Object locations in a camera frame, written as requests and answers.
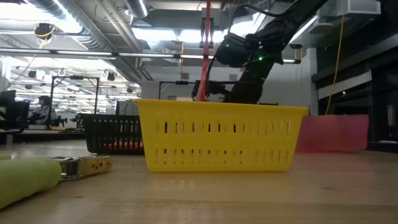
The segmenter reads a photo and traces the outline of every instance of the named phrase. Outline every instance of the plastic basket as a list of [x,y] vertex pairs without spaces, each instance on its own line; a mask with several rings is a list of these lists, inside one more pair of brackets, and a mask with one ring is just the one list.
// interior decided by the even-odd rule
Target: plastic basket
[[139,116],[82,114],[88,151],[143,155]]
[[154,172],[287,170],[306,108],[136,100]]

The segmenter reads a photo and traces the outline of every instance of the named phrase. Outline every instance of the wooden tabletop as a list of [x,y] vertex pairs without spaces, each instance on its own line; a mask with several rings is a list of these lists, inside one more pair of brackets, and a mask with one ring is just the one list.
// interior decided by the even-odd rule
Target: wooden tabletop
[[[1,148],[17,156],[85,156],[84,141]],[[144,157],[37,194],[0,223],[398,223],[398,154],[296,154],[286,173],[166,173]]]

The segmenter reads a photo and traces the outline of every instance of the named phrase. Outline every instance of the ceiling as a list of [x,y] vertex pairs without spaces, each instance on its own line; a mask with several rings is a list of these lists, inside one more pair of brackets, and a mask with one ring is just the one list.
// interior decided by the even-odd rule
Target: ceiling
[[[34,35],[34,28],[40,22],[55,24],[56,30],[51,41],[43,45],[43,49],[57,50],[90,50],[90,51],[117,51],[117,52],[148,52],[148,53],[168,53],[168,54],[191,54],[201,55],[202,49],[199,47],[201,17],[205,11],[205,1],[191,0],[147,0],[150,12],[142,19],[130,16],[125,0],[57,0],[63,4],[66,10],[65,23],[59,17],[49,13],[44,13],[34,5],[8,4],[7,7],[0,7],[0,47],[37,49],[43,40]],[[211,16],[215,21],[215,34],[213,36],[214,47],[210,54],[214,55],[229,24],[229,15],[233,7],[247,1],[239,0],[212,0]],[[273,13],[284,12],[293,1],[286,0],[252,0],[262,9],[268,9]],[[327,5],[328,9],[335,9],[335,5]],[[238,35],[245,36],[262,29],[272,18],[262,14],[251,12],[249,20],[234,24],[231,31]],[[320,18],[328,22],[333,21],[333,27],[339,27],[339,21],[331,18],[339,18],[339,15],[319,15]],[[349,17],[353,21],[359,21],[357,17]],[[78,21],[77,30],[73,25]],[[329,44],[325,42],[326,35],[309,35],[309,30],[315,26],[307,26],[302,35],[294,40],[295,44],[303,44],[304,47],[319,47],[317,44]],[[96,43],[101,43],[99,50],[93,50],[95,46],[89,46],[84,38],[95,35]],[[161,52],[156,51],[154,42],[161,48]],[[283,52],[283,58],[297,58],[300,55],[296,50],[287,47]],[[107,102],[123,99],[126,97],[140,97],[141,90],[139,85],[142,82],[152,80],[176,81],[181,79],[180,73],[189,73],[189,80],[196,80],[200,77],[201,60],[195,59],[150,59],[150,58],[118,58],[117,60],[92,59],[81,57],[45,58],[37,56],[33,61],[32,57],[7,56],[9,65],[12,69],[11,81],[14,82],[11,88],[19,92],[26,93],[23,97],[36,98],[37,93],[48,93],[49,87],[44,84],[51,82],[52,75],[65,72],[65,75],[83,75],[84,77],[100,77],[99,94],[101,100],[106,105]],[[42,74],[42,79],[32,79],[27,76],[30,70],[36,70]],[[108,81],[107,74],[115,73],[115,81]],[[230,74],[240,76],[240,69],[227,68],[219,63],[214,64],[215,80],[228,80]],[[58,86],[55,92],[74,95],[92,95],[95,88],[88,80],[69,80],[69,85],[84,85],[79,87],[80,91],[71,91],[67,85]],[[26,90],[24,84],[33,84],[33,89]],[[133,93],[127,93],[127,86],[134,86]]]

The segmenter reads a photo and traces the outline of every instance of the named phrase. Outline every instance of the black robotic arm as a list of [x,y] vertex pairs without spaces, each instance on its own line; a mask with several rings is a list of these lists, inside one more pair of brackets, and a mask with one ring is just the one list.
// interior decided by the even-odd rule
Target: black robotic arm
[[[248,34],[246,38],[233,33],[226,35],[214,60],[230,67],[246,68],[232,90],[225,93],[224,102],[256,104],[273,65],[283,64],[282,51],[300,26],[327,1],[298,0],[286,12],[273,15],[277,17],[255,34]],[[240,7],[253,8],[247,4]]]

